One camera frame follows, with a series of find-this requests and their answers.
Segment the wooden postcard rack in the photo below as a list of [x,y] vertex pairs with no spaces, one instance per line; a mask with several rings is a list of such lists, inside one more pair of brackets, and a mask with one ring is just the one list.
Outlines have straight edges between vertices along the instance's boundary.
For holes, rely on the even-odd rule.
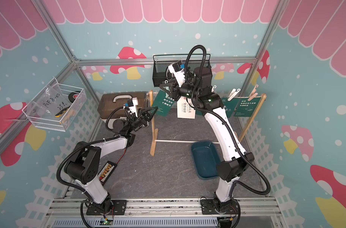
[[[153,90],[150,90],[147,93],[148,103],[151,107],[153,106],[153,101],[154,101],[153,94],[154,94]],[[243,139],[245,138],[246,133],[249,130],[250,125],[254,121],[256,115],[258,114],[259,110],[261,109],[266,98],[267,98],[267,95],[265,93],[261,94],[260,100],[259,100],[253,114],[251,115],[251,117],[246,122],[245,127],[241,130],[240,136],[238,137],[239,142],[242,142]],[[152,156],[155,155],[157,142],[165,142],[165,143],[197,143],[198,142],[198,141],[183,141],[183,140],[160,140],[157,138],[159,129],[155,127],[155,119],[154,118],[152,119],[150,125],[152,127],[152,142],[151,142],[151,149],[150,149],[150,154]]]

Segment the white postcard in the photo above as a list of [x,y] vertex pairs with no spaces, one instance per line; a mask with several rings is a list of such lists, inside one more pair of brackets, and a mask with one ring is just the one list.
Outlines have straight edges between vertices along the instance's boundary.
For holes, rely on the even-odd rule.
[[195,110],[190,107],[185,97],[177,101],[177,117],[181,119],[195,119]]

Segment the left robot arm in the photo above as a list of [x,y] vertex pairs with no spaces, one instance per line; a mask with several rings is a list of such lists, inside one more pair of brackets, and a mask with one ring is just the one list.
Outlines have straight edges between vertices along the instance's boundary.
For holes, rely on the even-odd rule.
[[[125,119],[117,119],[113,127],[108,127],[112,116],[119,110]],[[135,139],[134,132],[152,121],[158,107],[152,106],[134,112],[133,107],[125,104],[111,112],[105,122],[107,130],[113,132],[111,138],[93,142],[78,142],[74,150],[66,156],[57,169],[59,183],[80,190],[87,196],[85,204],[100,214],[109,214],[113,209],[110,194],[99,178],[100,159],[112,152],[130,147]]]

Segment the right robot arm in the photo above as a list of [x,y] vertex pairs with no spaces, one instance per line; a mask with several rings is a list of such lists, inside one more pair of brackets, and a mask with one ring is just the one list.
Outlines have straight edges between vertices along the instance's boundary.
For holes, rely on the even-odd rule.
[[[174,101],[184,98],[194,110],[201,112],[213,129],[224,160],[216,166],[220,180],[212,206],[219,214],[230,210],[239,213],[239,204],[233,197],[236,185],[256,195],[268,195],[271,186],[266,176],[253,164],[254,155],[246,152],[234,134],[222,99],[213,91],[213,74],[210,66],[205,66],[206,57],[207,51],[203,45],[194,46],[185,62],[178,61],[168,66],[173,77],[159,87]],[[265,190],[256,190],[240,181],[248,167],[264,181]]]

